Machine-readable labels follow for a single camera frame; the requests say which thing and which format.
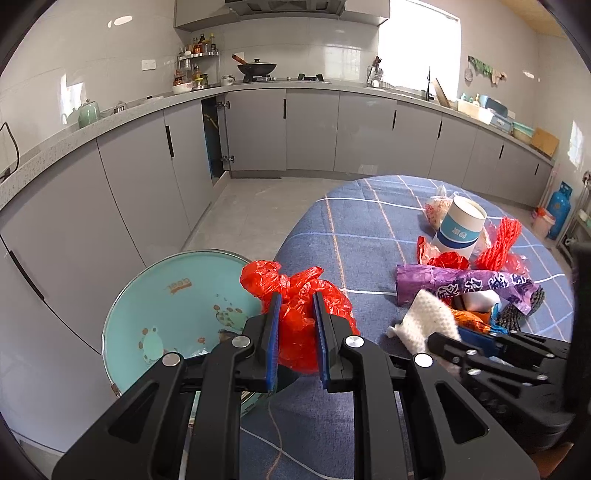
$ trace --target power cord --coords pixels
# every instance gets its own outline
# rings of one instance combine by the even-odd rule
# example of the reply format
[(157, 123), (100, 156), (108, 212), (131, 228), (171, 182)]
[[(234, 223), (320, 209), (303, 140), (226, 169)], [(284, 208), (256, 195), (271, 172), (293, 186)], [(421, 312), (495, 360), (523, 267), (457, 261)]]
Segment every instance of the power cord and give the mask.
[[(10, 138), (12, 140), (12, 143), (14, 144), (14, 148), (17, 151), (17, 166), (14, 167), (14, 171), (17, 170), (20, 162), (21, 162), (21, 154), (18, 152), (18, 145), (17, 145), (17, 141), (14, 139), (14, 135), (12, 134), (11, 130), (10, 130), (10, 126), (8, 125), (8, 122), (4, 122), (2, 124), (2, 126), (0, 127), (0, 132), (2, 131), (2, 128), (6, 127), (6, 130), (8, 130), (8, 135), (10, 135)], [(2, 175), (0, 176), (0, 183), (3, 182), (4, 180), (6, 180), (14, 171), (10, 170), (10, 167), (8, 167), (4, 173), (2, 173)]]

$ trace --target blue plaid tablecloth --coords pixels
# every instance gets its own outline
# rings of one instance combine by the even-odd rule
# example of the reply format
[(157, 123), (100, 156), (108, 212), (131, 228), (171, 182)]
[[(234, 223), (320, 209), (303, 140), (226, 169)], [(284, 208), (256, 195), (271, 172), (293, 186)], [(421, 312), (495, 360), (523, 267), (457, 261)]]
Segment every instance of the blue plaid tablecloth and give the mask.
[[(293, 275), (321, 266), (322, 278), (350, 298), (362, 336), (389, 353), (408, 356), (398, 339), (385, 335), (408, 310), (396, 305), (393, 273), (397, 264), (416, 263), (419, 235), (430, 239), (435, 234), (423, 207), (441, 184), (477, 201), (487, 222), (498, 225), (510, 216), (440, 181), (404, 176), (358, 180), (328, 193), (302, 217), (277, 254), (282, 272)], [(570, 341), (573, 294), (568, 278), (527, 228), (512, 251), (528, 258), (531, 278), (546, 295), (522, 330)], [(327, 394), (317, 377), (300, 377), (242, 419), (241, 478), (352, 479), (353, 445), (352, 395)]]

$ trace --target kitchen cabinet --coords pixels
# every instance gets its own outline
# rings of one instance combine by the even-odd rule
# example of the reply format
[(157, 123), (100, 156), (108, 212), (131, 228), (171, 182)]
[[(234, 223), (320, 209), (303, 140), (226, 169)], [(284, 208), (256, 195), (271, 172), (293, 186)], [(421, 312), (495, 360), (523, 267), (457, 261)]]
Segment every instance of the kitchen cabinet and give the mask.
[(504, 149), (502, 137), (479, 128), (462, 188), (477, 193), (488, 193), (490, 186), (496, 182), (496, 166)]
[(427, 177), (431, 169), (441, 113), (411, 103), (398, 102), (393, 127), (394, 175)]
[(537, 206), (550, 176), (550, 165), (512, 142), (504, 145), (489, 195)]
[(33, 292), (2, 242), (0, 283), (0, 411), (14, 432), (65, 452), (115, 400), (102, 358)]
[(207, 158), (201, 100), (164, 110), (174, 174), (177, 178), (189, 229), (212, 201), (213, 183)]
[(287, 90), (287, 168), (333, 171), (339, 92)]
[[(523, 204), (530, 207), (537, 207), (542, 195), (548, 185), (548, 179), (552, 173), (552, 166), (548, 165), (543, 160), (530, 155), (528, 159), (528, 166), (530, 171), (530, 180), (525, 189), (525, 198)], [(534, 170), (534, 178), (531, 178), (531, 171)]]
[(285, 170), (285, 89), (240, 90), (225, 96), (231, 170)]
[(113, 200), (96, 141), (13, 198), (0, 212), (0, 235), (45, 302), (100, 352), (111, 305), (145, 265)]
[(441, 118), (429, 178), (461, 185), (472, 155), (478, 127), (449, 115)]
[(189, 221), (162, 111), (117, 127), (97, 141), (113, 197), (144, 263), (178, 253), (189, 236)]
[(396, 104), (387, 98), (341, 92), (335, 171), (385, 175), (395, 170)]
[(390, 18), (390, 0), (347, 0), (341, 20), (381, 25)]
[(224, 0), (176, 0), (174, 26), (188, 32), (237, 22), (238, 19)]

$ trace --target light switch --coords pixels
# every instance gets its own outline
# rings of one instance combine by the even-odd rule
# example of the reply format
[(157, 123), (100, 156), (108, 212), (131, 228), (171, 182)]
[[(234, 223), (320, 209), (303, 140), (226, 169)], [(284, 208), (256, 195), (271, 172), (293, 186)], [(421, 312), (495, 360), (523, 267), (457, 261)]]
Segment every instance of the light switch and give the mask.
[(156, 70), (156, 60), (142, 60), (142, 70)]

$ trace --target teal bowl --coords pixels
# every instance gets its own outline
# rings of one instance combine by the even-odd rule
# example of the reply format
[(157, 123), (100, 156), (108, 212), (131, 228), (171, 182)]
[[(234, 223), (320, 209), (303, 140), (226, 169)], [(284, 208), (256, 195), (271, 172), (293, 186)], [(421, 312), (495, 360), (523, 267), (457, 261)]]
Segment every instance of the teal bowl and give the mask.
[[(103, 361), (113, 390), (125, 392), (167, 352), (211, 352), (239, 335), (261, 302), (240, 284), (249, 262), (221, 250), (182, 252), (148, 267), (119, 294), (103, 330)], [(242, 412), (260, 394), (242, 395)], [(193, 405), (197, 408), (199, 393)]]

